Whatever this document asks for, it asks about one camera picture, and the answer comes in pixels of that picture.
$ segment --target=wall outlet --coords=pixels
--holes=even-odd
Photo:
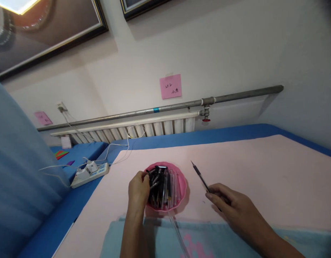
[[[68,111],[63,102],[58,102],[56,105],[58,109],[63,108],[63,111]]]

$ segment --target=charging cable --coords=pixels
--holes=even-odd
[[[108,157],[109,147],[110,147],[111,145],[128,146],[128,148],[127,148],[127,150],[126,150],[126,153],[127,153],[128,150],[130,149],[129,139],[139,139],[139,138],[142,138],[142,137],[145,135],[145,133],[146,133],[146,130],[145,130],[145,128],[143,127],[143,129],[144,129],[144,133],[143,133],[143,135],[142,135],[141,137],[132,138],[132,137],[130,136],[130,130],[131,130],[132,127],[136,127],[136,126],[137,126],[137,125],[133,125],[133,126],[131,126],[131,127],[129,128],[129,130],[127,131],[127,145],[126,145],[126,144],[115,144],[115,143],[111,143],[111,144],[108,146],[107,153],[106,153],[106,157],[105,157],[104,159],[100,159],[100,160],[96,160],[96,161],[104,161],[104,160],[107,159],[107,157]],[[117,164],[117,163],[120,163],[120,162],[121,162],[121,161],[119,161],[119,162],[115,162],[115,163],[112,163],[112,164],[108,164],[108,165],[114,165],[114,164]]]
[[[74,129],[76,132],[82,134],[84,137],[88,137],[89,139],[91,139],[91,140],[97,142],[97,140],[95,140],[95,139],[92,138],[91,136],[89,136],[89,135],[85,135],[84,133],[80,132],[80,131],[77,130],[75,127],[73,127],[72,125],[70,125],[68,119],[67,119],[66,116],[64,115],[65,110],[64,110],[62,107],[59,107],[58,109],[59,109],[59,111],[62,113],[63,117],[65,118],[65,121],[66,121],[66,123],[68,124],[68,126],[70,126],[72,129]]]
[[[87,163],[84,163],[84,164],[82,164],[82,165],[80,165],[80,166],[78,166],[78,167],[75,167],[75,166],[72,166],[72,165],[54,165],[54,166],[48,166],[48,167],[41,168],[41,169],[39,169],[38,171],[42,171],[42,170],[49,169],[49,168],[52,168],[52,167],[75,167],[75,168],[76,168],[76,171],[77,171],[79,167],[81,167],[81,166],[83,166],[83,165],[86,165],[86,164],[87,164]],[[64,183],[64,181],[62,180],[62,178],[61,178],[59,175],[49,174],[49,173],[45,173],[45,172],[43,172],[43,174],[48,175],[48,176],[58,177],[59,180],[62,182],[62,184],[63,184],[65,187],[67,187],[67,188],[70,187],[70,186],[68,186],[67,184]]]

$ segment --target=radiator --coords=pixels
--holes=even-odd
[[[128,130],[134,125],[135,127],[130,129],[130,136],[132,138],[187,133],[194,131],[195,118],[198,116],[199,112],[188,112],[78,129],[83,134],[71,129],[51,133],[51,136],[71,135],[77,143],[93,142],[91,138],[97,142],[111,143],[115,140],[127,139]]]

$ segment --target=pink sticky note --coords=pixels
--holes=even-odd
[[[34,115],[38,119],[38,122],[41,125],[53,124],[51,120],[48,118],[48,116],[45,114],[45,112],[43,111],[35,112]]]
[[[182,96],[181,74],[159,79],[162,99]]]

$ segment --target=painting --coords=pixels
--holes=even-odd
[[[125,20],[131,20],[170,0],[120,0]]]
[[[0,4],[0,81],[108,31],[99,0],[0,2],[33,2]]]

